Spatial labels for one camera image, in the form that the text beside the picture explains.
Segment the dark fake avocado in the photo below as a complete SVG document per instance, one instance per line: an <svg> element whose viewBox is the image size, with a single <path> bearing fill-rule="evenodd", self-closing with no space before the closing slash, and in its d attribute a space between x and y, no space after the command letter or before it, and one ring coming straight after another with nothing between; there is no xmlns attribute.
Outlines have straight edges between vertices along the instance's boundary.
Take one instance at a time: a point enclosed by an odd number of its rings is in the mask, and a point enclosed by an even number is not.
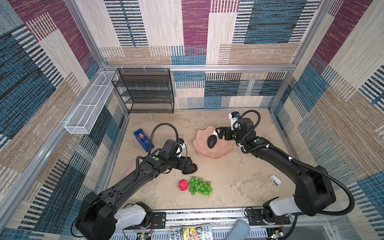
<svg viewBox="0 0 384 240"><path fill-rule="evenodd" d="M183 167L182 174L191 175L195 173L197 170L198 170L198 166L194 163L190 163L189 165Z"/></svg>
<svg viewBox="0 0 384 240"><path fill-rule="evenodd" d="M210 135L207 139L207 145L209 149L213 149L218 142L218 137L216 135Z"/></svg>

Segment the green fake grape bunch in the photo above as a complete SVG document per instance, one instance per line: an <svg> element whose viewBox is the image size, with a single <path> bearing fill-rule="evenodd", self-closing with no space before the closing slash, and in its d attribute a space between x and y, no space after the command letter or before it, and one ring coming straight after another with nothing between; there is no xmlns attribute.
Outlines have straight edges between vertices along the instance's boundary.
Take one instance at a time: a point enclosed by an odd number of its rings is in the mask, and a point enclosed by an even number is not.
<svg viewBox="0 0 384 240"><path fill-rule="evenodd" d="M211 182L204 181L203 179L198 177L191 177L188 184L188 191L191 193L191 195L200 193L203 196L210 196L213 192Z"/></svg>

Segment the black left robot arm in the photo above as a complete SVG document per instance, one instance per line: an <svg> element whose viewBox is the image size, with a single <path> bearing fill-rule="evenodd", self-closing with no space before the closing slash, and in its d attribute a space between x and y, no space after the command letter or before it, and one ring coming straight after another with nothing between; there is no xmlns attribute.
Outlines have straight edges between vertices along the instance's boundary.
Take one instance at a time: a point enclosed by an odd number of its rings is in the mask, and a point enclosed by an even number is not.
<svg viewBox="0 0 384 240"><path fill-rule="evenodd" d="M131 226L148 228L153 225L153 211L148 205L137 202L129 208L123 209L122 206L160 174L167 174L172 169L181 170L183 174L197 171L197 165L191 158L182 155L182 143L176 134L176 139L168 139L161 149L148 152L145 157L138 156L135 170L117 184L99 194L87 194L70 229L77 229L79 236L87 240L108 240L115 231Z"/></svg>

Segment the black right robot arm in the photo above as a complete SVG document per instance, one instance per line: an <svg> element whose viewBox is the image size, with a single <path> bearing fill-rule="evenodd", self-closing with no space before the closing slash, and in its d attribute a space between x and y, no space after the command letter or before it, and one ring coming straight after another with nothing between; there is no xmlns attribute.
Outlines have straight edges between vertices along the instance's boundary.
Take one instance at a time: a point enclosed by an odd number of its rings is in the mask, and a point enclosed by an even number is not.
<svg viewBox="0 0 384 240"><path fill-rule="evenodd" d="M276 147L269 140L258 136L256 127L259 122L254 123L246 118L245 114L233 112L229 118L231 126L216 128L214 134L219 139L235 141L243 154L251 154L266 161L285 174L296 186L292 196L276 197L264 203L262 217L267 225L274 224L284 215L343 216L355 208L352 192L339 180L330 176L325 168L303 163ZM333 184L339 186L349 199L348 206L336 212L326 211L326 208L337 200Z"/></svg>

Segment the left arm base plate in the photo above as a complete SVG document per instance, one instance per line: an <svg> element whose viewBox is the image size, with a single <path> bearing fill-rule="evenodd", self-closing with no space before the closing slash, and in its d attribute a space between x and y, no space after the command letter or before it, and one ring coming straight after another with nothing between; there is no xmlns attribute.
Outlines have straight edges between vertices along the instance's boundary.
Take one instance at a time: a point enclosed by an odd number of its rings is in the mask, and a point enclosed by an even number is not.
<svg viewBox="0 0 384 240"><path fill-rule="evenodd" d="M152 212L151 217L147 221L144 219L144 223L138 226L130 226L125 228L125 230L151 230L154 227L157 229L166 228L167 213L166 212Z"/></svg>

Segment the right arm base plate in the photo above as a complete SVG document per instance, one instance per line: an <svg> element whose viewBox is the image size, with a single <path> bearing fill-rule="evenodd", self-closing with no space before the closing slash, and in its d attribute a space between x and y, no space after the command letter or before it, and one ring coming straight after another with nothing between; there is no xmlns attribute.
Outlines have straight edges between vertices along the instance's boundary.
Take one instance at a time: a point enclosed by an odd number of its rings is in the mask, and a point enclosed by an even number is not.
<svg viewBox="0 0 384 240"><path fill-rule="evenodd" d="M276 216L263 208L246 208L244 215L251 226L289 225L291 220L288 215Z"/></svg>

